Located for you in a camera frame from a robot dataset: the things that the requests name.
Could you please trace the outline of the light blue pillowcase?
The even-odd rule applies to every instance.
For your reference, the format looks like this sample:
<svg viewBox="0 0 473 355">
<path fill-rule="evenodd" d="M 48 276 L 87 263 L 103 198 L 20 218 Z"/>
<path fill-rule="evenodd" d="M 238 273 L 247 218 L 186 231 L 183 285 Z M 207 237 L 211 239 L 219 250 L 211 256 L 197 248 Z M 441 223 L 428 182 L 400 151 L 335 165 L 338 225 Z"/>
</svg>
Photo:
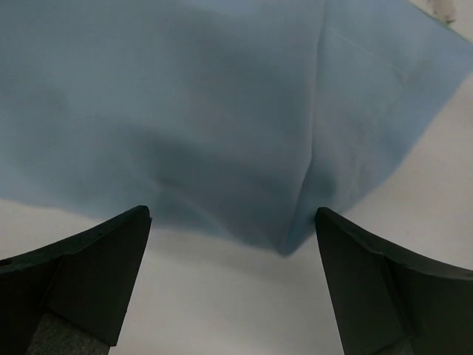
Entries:
<svg viewBox="0 0 473 355">
<path fill-rule="evenodd" d="M 289 255 L 471 72 L 408 1 L 3 1 L 1 196 Z"/>
</svg>

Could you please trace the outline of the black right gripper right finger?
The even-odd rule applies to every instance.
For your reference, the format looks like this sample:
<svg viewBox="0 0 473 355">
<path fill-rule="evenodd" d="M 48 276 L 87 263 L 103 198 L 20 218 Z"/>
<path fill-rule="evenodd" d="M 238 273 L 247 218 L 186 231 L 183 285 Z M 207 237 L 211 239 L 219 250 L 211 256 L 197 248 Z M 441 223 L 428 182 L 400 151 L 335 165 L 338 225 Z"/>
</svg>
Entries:
<svg viewBox="0 0 473 355">
<path fill-rule="evenodd" d="M 319 252 L 345 354 L 471 354 L 472 271 L 417 254 L 328 208 Z"/>
</svg>

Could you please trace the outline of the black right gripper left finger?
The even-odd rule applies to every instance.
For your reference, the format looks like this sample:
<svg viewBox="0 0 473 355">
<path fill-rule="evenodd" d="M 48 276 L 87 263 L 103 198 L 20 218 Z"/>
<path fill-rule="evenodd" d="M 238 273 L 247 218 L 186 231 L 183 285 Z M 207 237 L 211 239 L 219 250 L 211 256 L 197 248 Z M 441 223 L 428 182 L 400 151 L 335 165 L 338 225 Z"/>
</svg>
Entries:
<svg viewBox="0 0 473 355">
<path fill-rule="evenodd" d="M 108 354 L 152 224 L 136 206 L 42 248 L 1 260 L 2 354 Z"/>
</svg>

